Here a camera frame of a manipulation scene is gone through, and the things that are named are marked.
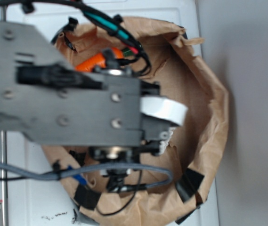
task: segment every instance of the crumpled brown paper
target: crumpled brown paper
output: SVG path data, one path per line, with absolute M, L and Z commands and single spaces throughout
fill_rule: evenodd
M 196 204 L 206 201 L 209 189 L 219 167 L 228 131 L 228 92 L 200 56 L 193 56 L 191 45 L 200 44 L 203 39 L 186 40 L 185 29 L 175 24 L 139 17 L 125 17 L 123 26 L 137 38 L 150 57 L 153 68 L 143 79 L 159 81 L 161 95 L 179 101 L 188 107 L 185 125 L 177 128 L 165 153 L 159 157 L 141 155 L 141 163 L 161 166 L 172 170 L 177 181 L 185 169 L 190 168 L 203 174 L 204 180 L 198 192 L 187 202 L 180 199 L 174 183 L 167 186 L 140 191 L 124 211 L 110 217 L 101 216 L 96 210 L 83 207 L 80 211 L 104 226 L 164 226 L 196 208 Z M 63 37 L 56 47 L 69 62 L 76 66 L 106 47 L 124 46 L 101 28 L 92 24 L 77 26 L 74 32 L 66 33 L 77 52 L 70 50 Z M 141 69 L 143 62 L 132 65 Z M 62 167 L 79 164 L 68 153 L 69 150 L 86 149 L 62 146 L 44 146 L 45 155 L 52 164 L 60 160 Z M 97 164 L 86 157 L 85 164 Z M 89 186 L 102 191 L 107 179 L 99 172 L 86 174 Z M 144 172 L 142 183 L 165 179 L 164 175 Z M 127 183 L 136 184 L 138 173 L 126 178 Z M 78 182 L 73 178 L 61 181 L 71 198 L 74 197 Z M 103 193 L 98 208 L 110 213 L 121 208 L 131 197 L 128 195 Z

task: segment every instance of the wire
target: wire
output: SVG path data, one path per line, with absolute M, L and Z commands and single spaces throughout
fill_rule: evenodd
M 102 163 L 98 165 L 90 165 L 81 167 L 78 169 L 70 169 L 70 170 L 60 170 L 57 172 L 47 172 L 44 174 L 36 174 L 32 173 L 30 171 L 24 170 L 22 168 L 12 166 L 6 163 L 0 162 L 0 169 L 6 170 L 15 174 L 20 175 L 21 177 L 24 177 L 24 179 L 35 179 L 35 180 L 43 180 L 43 181 L 51 181 L 51 180 L 60 180 L 62 178 L 72 177 L 81 173 L 89 173 L 93 171 L 99 171 L 99 170 L 127 170 L 127 169 L 134 169 L 134 170 L 150 170 L 150 171 L 156 171 L 162 174 L 165 174 L 168 176 L 166 180 L 151 183 L 145 185 L 145 188 L 151 188 L 154 186 L 162 186 L 169 184 L 173 179 L 173 174 L 171 171 L 161 168 L 161 167 L 155 167 L 155 166 L 149 166 L 139 163 L 122 163 L 122 162 L 114 162 L 114 163 Z M 17 180 L 20 178 L 6 178 L 8 181 L 11 180 Z
M 16 178 L 0 178 L 0 181 L 16 181 L 16 180 L 24 180 L 27 179 L 25 177 L 16 177 Z
M 119 22 L 113 18 L 110 18 L 108 15 L 85 5 L 81 1 L 68 1 L 68 0 L 0 0 L 0 6 L 7 6 L 10 4 L 28 4 L 32 2 L 42 2 L 42 3 L 54 3 L 54 4 L 61 4 L 70 7 L 77 8 L 82 11 L 84 16 L 88 18 L 92 23 L 95 25 L 105 29 L 110 35 L 115 36 L 120 41 L 122 41 L 125 45 L 129 47 L 133 47 L 134 53 L 136 57 L 142 57 L 146 63 L 146 66 L 138 71 L 135 72 L 134 75 L 136 77 L 140 77 L 142 75 L 146 75 L 151 71 L 151 63 L 147 54 L 144 52 L 140 43 L 123 27 L 120 26 Z
M 121 207 L 119 210 L 113 212 L 113 213 L 102 213 L 98 207 L 96 207 L 96 210 L 97 212 L 101 215 L 101 216 L 104 216 L 104 217 L 108 217 L 108 216 L 112 216 L 112 215 L 115 215 L 117 213 L 120 213 L 121 211 L 123 211 L 125 208 L 127 208 L 128 205 L 130 205 L 130 203 L 134 200 L 135 196 L 136 196 L 136 193 L 137 191 L 139 190 L 139 186 L 141 184 L 141 179 L 142 179 L 142 170 L 140 170 L 140 174 L 139 174 L 139 179 L 138 179 L 138 182 L 137 182 L 137 185 L 136 185 L 136 189 L 132 195 L 132 197 L 130 198 L 130 200 L 128 200 L 128 202 L 123 206 Z

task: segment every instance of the red wire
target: red wire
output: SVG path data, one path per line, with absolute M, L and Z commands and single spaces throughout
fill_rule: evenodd
M 138 49 L 136 49 L 135 47 L 132 46 L 127 46 L 135 55 L 137 55 L 139 53 Z

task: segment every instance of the blue object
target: blue object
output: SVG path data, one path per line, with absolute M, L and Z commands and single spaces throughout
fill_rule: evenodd
M 72 166 L 68 166 L 68 170 L 73 170 Z M 77 180 L 81 185 L 87 185 L 87 181 L 80 174 L 74 175 L 73 178 Z

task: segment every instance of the green cable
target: green cable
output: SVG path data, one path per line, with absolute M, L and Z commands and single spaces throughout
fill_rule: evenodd
M 110 29 L 113 30 L 113 31 L 117 31 L 117 30 L 118 30 L 118 27 L 117 27 L 116 25 L 114 25 L 113 23 L 111 23 L 111 22 L 105 20 L 104 18 L 102 18 L 102 17 L 100 17 L 100 16 L 94 15 L 94 14 L 89 13 L 89 12 L 84 12 L 84 14 L 86 14 L 86 15 L 92 17 L 93 19 L 97 20 L 97 21 L 100 22 L 102 25 L 104 25 L 104 26 L 110 28 Z M 120 31 L 120 30 L 119 30 L 119 31 L 118 31 L 118 34 L 119 34 L 122 38 L 124 38 L 124 39 L 128 39 L 128 38 L 129 38 L 128 34 L 126 34 L 124 31 Z

